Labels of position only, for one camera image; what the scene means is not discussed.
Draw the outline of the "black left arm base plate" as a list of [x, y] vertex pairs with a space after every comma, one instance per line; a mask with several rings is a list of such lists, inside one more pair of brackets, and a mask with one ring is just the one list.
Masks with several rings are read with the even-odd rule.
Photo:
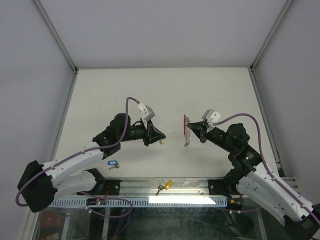
[[97, 195], [119, 196], [122, 181], [120, 179], [106, 179], [103, 183], [98, 185], [96, 190]]

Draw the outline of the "metal keyring holder red handle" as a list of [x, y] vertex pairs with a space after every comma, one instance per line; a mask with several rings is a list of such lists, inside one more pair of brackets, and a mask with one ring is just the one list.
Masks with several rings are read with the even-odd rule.
[[187, 125], [190, 123], [190, 119], [184, 115], [183, 116], [183, 135], [184, 135], [184, 147], [188, 147], [190, 144], [190, 129], [187, 127]]

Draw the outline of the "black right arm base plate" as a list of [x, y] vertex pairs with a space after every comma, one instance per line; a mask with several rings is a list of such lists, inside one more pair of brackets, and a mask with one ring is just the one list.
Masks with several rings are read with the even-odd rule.
[[222, 195], [227, 198], [230, 198], [232, 195], [239, 195], [236, 186], [232, 185], [227, 180], [221, 179], [209, 179], [208, 183], [208, 192], [210, 195]]

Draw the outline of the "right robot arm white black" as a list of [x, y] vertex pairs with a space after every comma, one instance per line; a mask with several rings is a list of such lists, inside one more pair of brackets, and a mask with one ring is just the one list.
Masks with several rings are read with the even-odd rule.
[[305, 199], [279, 177], [249, 145], [242, 123], [227, 131], [211, 127], [205, 121], [188, 123], [201, 143], [211, 142], [228, 152], [233, 168], [212, 190], [225, 197], [238, 192], [269, 212], [292, 240], [310, 240], [320, 229], [320, 206]]

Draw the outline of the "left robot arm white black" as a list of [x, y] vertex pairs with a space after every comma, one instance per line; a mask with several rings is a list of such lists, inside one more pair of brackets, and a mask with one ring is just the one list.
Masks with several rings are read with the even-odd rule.
[[67, 195], [100, 194], [105, 188], [105, 178], [96, 168], [84, 169], [86, 166], [112, 156], [121, 149], [122, 142], [141, 140], [147, 147], [165, 138], [151, 120], [131, 124], [128, 115], [119, 113], [77, 152], [45, 163], [30, 162], [18, 182], [15, 203], [37, 213]]

